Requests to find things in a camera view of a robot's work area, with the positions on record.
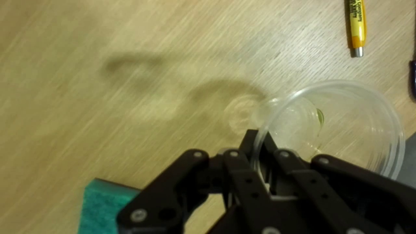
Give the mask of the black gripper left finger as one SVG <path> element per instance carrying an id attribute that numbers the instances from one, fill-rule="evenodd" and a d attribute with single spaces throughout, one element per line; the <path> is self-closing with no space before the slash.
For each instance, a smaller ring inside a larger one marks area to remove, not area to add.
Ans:
<path id="1" fill-rule="evenodd" d="M 213 157 L 187 150 L 116 215 L 119 234 L 181 234 L 184 224 L 209 195 L 220 194 L 226 212 L 214 234 L 283 234 L 268 193 L 248 163 L 255 131 L 237 148 Z"/>

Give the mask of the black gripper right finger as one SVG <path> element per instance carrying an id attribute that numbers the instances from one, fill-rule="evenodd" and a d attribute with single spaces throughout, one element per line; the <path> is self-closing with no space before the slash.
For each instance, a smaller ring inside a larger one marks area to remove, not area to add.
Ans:
<path id="1" fill-rule="evenodd" d="M 261 143 L 261 165 L 270 194 L 304 203 L 320 234 L 416 234 L 416 190 L 406 185 L 330 155 L 306 163 L 270 134 Z"/>

